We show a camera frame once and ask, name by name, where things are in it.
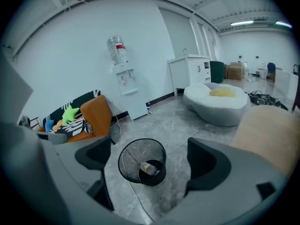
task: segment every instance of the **fluorescent light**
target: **fluorescent light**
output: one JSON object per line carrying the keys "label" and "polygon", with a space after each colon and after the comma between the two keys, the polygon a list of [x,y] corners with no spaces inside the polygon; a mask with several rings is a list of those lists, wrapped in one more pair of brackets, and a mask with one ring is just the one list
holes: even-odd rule
{"label": "fluorescent light", "polygon": [[292,25],[290,25],[290,24],[288,24],[288,23],[285,23],[285,22],[279,22],[279,21],[277,21],[276,24],[277,24],[277,25],[287,26],[287,27],[289,27],[289,28],[292,28],[292,27],[293,27]]}
{"label": "fluorescent light", "polygon": [[231,23],[232,26],[237,26],[237,25],[245,25],[245,24],[252,24],[253,21],[244,21],[244,22],[234,22]]}

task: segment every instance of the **plastic bottle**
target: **plastic bottle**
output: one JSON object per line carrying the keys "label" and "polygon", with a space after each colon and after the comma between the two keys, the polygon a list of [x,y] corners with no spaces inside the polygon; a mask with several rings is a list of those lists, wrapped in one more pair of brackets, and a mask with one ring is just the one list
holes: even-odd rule
{"label": "plastic bottle", "polygon": [[155,176],[159,172],[155,166],[146,162],[141,163],[141,170],[150,176]]}
{"label": "plastic bottle", "polygon": [[124,42],[120,36],[113,36],[109,38],[106,43],[115,66],[128,62]]}

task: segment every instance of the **bottle label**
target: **bottle label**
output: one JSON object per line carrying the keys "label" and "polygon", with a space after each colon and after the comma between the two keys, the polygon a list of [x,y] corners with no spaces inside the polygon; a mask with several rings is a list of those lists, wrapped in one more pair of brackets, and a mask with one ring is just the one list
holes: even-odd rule
{"label": "bottle label", "polygon": [[120,49],[120,48],[125,49],[125,46],[124,46],[123,43],[116,43],[116,48],[117,48],[117,49]]}
{"label": "bottle label", "polygon": [[145,173],[147,173],[147,168],[150,166],[151,164],[149,164],[149,163],[142,163],[141,164],[141,169],[145,172]]}

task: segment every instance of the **trash can rim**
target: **trash can rim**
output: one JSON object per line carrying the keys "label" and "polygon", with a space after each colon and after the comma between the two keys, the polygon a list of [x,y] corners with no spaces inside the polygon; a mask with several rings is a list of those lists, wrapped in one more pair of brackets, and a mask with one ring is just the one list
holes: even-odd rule
{"label": "trash can rim", "polygon": [[[165,168],[165,164],[166,164],[166,160],[167,160],[167,154],[166,154],[166,152],[165,152],[165,148],[163,147],[163,145],[162,145],[159,141],[157,141],[157,140],[155,140],[155,139],[153,139],[153,138],[139,138],[139,139],[135,139],[135,140],[133,140],[132,142],[128,143],[128,144],[125,146],[125,148],[123,148],[123,150],[121,151],[121,153],[120,153],[120,155],[119,155],[119,159],[118,159],[118,169],[119,169],[119,172],[120,172],[120,174],[122,175],[123,178],[125,178],[126,180],[128,180],[128,181],[130,181],[130,182],[134,182],[134,183],[143,183],[143,182],[145,182],[145,181],[141,182],[141,181],[138,181],[138,180],[133,180],[133,179],[131,179],[131,178],[125,177],[125,176],[123,175],[123,173],[121,172],[121,169],[120,169],[120,159],[121,159],[121,155],[122,155],[123,151],[126,149],[126,147],[128,147],[130,144],[132,144],[132,143],[134,143],[134,142],[136,142],[136,141],[139,141],[139,140],[153,140],[153,141],[156,141],[156,142],[161,146],[161,148],[162,148],[162,150],[163,150],[163,157],[164,157],[164,164],[163,164],[161,170],[163,170],[163,169]],[[156,176],[158,176],[158,174],[155,175],[155,176],[153,176],[152,178],[150,178],[150,179],[147,180],[147,181],[153,180],[154,178],[156,178]]]}

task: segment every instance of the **green star pillow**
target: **green star pillow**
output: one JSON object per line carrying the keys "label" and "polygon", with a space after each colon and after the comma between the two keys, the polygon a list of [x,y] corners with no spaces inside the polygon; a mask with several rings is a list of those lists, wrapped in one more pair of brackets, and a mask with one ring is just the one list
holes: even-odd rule
{"label": "green star pillow", "polygon": [[79,110],[79,107],[72,108],[71,105],[69,107],[67,107],[64,114],[62,115],[62,125],[64,126],[67,124],[67,122],[73,121],[78,110]]}

